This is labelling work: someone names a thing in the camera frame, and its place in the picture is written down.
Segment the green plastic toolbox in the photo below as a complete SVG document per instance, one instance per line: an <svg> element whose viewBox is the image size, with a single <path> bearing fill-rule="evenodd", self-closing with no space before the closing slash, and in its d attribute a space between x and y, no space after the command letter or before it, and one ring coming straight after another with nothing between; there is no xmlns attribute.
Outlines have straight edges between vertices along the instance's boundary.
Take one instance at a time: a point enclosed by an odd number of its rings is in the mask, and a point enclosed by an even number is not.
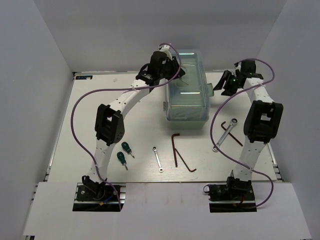
<svg viewBox="0 0 320 240"><path fill-rule="evenodd" d="M209 120L210 91L202 54L179 50L183 76L165 86L165 115L172 129L198 130Z"/></svg>

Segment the large silver ratchet wrench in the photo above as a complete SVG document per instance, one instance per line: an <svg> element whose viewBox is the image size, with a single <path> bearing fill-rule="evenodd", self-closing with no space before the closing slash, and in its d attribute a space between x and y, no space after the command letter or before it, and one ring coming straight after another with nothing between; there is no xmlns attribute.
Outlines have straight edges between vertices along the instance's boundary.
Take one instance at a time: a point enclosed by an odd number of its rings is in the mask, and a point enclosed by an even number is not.
<svg viewBox="0 0 320 240"><path fill-rule="evenodd" d="M232 131L232 129L238 124L238 120L236 118L232 118L229 126L226 128L226 130L224 131L224 133L222 134L222 136L220 137L220 139L218 140L218 142L216 143L216 146L212 147L212 151L217 153L218 149L220 148L221 144L223 143L223 141L226 139L227 135Z"/></svg>

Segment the green stubby screwdriver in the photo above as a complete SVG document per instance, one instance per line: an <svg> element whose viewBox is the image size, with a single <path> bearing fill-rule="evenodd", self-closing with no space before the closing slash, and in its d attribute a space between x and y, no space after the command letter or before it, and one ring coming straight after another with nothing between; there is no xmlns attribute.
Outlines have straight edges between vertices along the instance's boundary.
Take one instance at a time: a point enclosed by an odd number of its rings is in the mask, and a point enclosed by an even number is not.
<svg viewBox="0 0 320 240"><path fill-rule="evenodd" d="M128 171L128 166L127 166L127 161L125 159L125 155L122 151L119 151L117 154L117 159L119 160L119 162L125 167L125 169Z"/></svg>
<svg viewBox="0 0 320 240"><path fill-rule="evenodd" d="M132 149L130 148L129 144L128 144L126 141L124 141L124 142L121 143L121 147L122 147L122 149L123 149L127 154L129 154L129 155L131 155L133 158L135 158L135 156L134 156L134 154L133 154L133 152L132 152Z"/></svg>

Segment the small silver wrench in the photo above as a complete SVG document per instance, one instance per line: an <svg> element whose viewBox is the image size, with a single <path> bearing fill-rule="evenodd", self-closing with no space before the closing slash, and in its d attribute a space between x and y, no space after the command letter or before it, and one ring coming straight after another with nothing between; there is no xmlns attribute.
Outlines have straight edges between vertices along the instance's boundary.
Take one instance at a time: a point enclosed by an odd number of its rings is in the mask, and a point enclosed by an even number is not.
<svg viewBox="0 0 320 240"><path fill-rule="evenodd" d="M155 155L155 158L156 158L156 161L157 161L157 164L158 164L158 167L159 167L159 172L160 173L163 173L164 172L164 169L161 165L161 162L160 162L160 158L159 158L159 155L158 155L158 151L157 151L157 148L154 146L152 148L153 152L154 152L154 155Z"/></svg>

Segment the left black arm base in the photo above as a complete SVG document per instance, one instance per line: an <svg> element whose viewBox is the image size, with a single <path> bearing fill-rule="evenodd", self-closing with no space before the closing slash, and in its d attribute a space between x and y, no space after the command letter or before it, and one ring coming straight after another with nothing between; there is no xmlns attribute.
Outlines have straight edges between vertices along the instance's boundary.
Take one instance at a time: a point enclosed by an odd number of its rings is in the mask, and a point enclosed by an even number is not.
<svg viewBox="0 0 320 240"><path fill-rule="evenodd" d="M113 186L95 182L84 175L77 184L73 207L74 212L120 212L126 198L126 186Z"/></svg>

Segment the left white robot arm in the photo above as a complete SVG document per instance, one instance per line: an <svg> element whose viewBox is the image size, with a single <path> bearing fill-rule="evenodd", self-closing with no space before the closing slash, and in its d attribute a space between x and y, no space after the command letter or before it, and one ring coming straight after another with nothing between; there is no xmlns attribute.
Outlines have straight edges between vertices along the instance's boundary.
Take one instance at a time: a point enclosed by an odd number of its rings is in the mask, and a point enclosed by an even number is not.
<svg viewBox="0 0 320 240"><path fill-rule="evenodd" d="M125 135L124 119L129 111L156 86L162 79L174 80L183 76L181 58L164 51L155 51L150 62L145 64L136 75L129 90L125 90L116 100L108 105L101 104L97 109L94 130L96 149L94 162L87 175L82 177L83 185L94 199L105 196L107 168L115 145Z"/></svg>

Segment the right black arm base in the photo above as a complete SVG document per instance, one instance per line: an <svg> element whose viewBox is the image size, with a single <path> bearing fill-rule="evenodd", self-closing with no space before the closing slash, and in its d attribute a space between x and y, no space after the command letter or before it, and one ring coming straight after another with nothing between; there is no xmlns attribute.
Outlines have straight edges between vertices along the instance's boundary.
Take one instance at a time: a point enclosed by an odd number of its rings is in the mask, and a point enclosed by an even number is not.
<svg viewBox="0 0 320 240"><path fill-rule="evenodd" d="M209 196L211 213L256 212L256 200L252 182L229 176L224 184L207 184L203 193Z"/></svg>

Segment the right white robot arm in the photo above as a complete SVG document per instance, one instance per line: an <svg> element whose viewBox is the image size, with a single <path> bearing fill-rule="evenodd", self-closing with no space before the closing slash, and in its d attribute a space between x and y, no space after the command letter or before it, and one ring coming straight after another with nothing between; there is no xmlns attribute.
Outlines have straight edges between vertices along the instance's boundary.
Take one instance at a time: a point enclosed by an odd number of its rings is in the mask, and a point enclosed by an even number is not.
<svg viewBox="0 0 320 240"><path fill-rule="evenodd" d="M251 106L243 125L245 141L239 160L227 178L226 195L236 200L246 194L252 185L252 174L265 146L278 133L284 106L268 94L262 74L257 73L257 60L247 58L235 63L233 71L225 70L213 88L221 90L230 100L247 93Z"/></svg>

